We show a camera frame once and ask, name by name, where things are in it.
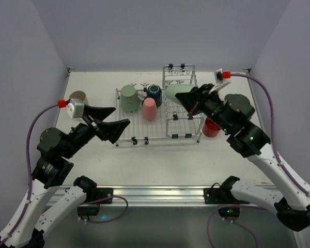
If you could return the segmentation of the light green cup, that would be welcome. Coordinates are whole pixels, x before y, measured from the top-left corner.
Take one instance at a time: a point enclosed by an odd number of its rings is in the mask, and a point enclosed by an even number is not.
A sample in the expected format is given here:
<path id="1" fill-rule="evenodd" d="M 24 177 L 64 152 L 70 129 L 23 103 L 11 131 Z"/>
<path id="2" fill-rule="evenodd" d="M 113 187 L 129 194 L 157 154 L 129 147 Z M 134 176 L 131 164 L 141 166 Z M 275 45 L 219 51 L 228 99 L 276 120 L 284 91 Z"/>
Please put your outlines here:
<path id="1" fill-rule="evenodd" d="M 165 101 L 172 102 L 176 105 L 182 106 L 181 102 L 177 99 L 177 93 L 186 93 L 191 92 L 192 90 L 197 89 L 198 87 L 194 84 L 170 84 L 165 88 Z"/>

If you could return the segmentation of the red mug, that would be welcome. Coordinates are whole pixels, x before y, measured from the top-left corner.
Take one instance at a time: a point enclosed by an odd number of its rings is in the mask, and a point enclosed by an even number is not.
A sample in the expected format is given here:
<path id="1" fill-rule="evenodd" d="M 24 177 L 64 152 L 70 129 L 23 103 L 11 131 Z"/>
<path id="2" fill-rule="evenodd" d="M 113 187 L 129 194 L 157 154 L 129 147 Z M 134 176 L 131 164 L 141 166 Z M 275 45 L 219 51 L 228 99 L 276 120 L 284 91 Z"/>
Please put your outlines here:
<path id="1" fill-rule="evenodd" d="M 216 137 L 221 128 L 218 127 L 211 119 L 206 118 L 202 132 L 206 137 Z"/>

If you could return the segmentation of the tall beige cup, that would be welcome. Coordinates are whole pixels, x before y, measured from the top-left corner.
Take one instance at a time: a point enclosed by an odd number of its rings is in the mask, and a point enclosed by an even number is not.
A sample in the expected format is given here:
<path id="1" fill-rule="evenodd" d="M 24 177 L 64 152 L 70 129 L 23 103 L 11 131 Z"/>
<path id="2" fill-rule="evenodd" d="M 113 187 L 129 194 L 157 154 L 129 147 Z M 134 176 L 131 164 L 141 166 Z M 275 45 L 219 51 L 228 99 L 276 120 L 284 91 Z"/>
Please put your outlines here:
<path id="1" fill-rule="evenodd" d="M 81 90 L 74 91 L 70 94 L 69 99 L 80 99 L 84 104 L 88 104 L 88 99 L 85 92 Z"/>

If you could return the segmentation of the sage green mug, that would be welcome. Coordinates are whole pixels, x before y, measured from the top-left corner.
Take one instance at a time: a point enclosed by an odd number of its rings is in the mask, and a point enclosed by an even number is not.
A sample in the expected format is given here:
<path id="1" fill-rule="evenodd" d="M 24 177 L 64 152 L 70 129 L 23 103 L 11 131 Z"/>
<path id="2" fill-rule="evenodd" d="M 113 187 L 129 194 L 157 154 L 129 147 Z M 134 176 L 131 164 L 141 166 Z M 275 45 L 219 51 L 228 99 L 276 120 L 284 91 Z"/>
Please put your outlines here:
<path id="1" fill-rule="evenodd" d="M 120 91 L 120 105 L 125 112 L 137 111 L 145 96 L 138 93 L 133 85 L 125 85 Z"/>

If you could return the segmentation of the dark teal mug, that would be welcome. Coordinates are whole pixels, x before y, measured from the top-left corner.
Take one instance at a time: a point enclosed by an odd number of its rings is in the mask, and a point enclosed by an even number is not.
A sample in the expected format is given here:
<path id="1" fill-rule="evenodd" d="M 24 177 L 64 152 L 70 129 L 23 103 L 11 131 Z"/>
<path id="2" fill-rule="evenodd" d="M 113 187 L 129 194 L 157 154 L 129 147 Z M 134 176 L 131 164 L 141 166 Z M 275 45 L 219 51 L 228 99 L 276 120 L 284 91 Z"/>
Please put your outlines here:
<path id="1" fill-rule="evenodd" d="M 147 89 L 146 97 L 153 98 L 157 107 L 162 105 L 162 90 L 158 85 L 150 85 Z"/>

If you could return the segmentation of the pink cup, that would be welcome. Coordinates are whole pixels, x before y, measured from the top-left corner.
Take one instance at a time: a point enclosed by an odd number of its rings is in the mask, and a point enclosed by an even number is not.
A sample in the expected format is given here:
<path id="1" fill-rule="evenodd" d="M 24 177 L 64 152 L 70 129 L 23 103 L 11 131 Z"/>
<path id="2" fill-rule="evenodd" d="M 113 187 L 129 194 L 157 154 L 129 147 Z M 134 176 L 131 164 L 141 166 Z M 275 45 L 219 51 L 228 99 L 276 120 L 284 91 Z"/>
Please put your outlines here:
<path id="1" fill-rule="evenodd" d="M 157 105 L 153 98 L 146 98 L 142 105 L 142 114 L 146 120 L 152 121 L 157 117 Z"/>

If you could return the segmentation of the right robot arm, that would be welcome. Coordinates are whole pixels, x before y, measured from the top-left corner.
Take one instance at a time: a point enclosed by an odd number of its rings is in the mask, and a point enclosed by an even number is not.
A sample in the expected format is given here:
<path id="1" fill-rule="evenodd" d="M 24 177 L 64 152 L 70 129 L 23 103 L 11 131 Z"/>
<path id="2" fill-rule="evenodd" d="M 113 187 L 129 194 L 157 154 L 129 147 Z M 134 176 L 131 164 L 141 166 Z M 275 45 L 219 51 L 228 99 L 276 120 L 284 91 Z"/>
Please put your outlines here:
<path id="1" fill-rule="evenodd" d="M 255 109 L 246 96 L 227 94 L 221 99 L 214 85 L 205 84 L 175 97 L 190 115 L 205 114 L 219 126 L 228 135 L 230 147 L 256 165 L 277 188 L 267 190 L 230 176 L 221 185 L 228 197 L 274 213 L 293 231 L 310 226 L 310 185 L 274 151 L 264 131 L 251 122 Z"/>

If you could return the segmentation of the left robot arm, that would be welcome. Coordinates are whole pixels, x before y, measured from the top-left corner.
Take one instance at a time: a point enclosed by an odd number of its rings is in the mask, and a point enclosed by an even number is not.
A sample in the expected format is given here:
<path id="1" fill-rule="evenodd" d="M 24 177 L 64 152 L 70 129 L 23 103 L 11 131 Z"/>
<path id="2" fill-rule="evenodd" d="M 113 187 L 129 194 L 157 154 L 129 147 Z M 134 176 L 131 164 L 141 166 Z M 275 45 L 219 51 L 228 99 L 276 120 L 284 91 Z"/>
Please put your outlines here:
<path id="1" fill-rule="evenodd" d="M 29 160 L 30 141 L 26 142 L 28 188 L 14 216 L 0 231 L 0 247 L 44 247 L 55 226 L 96 193 L 97 184 L 80 176 L 60 200 L 46 208 L 73 168 L 69 159 L 94 137 L 116 143 L 130 124 L 128 119 L 105 121 L 114 107 L 92 107 L 77 99 L 59 100 L 53 107 L 66 107 L 71 118 L 81 117 L 84 122 L 69 133 L 57 128 L 44 130 L 37 146 L 40 158 L 34 169 Z"/>

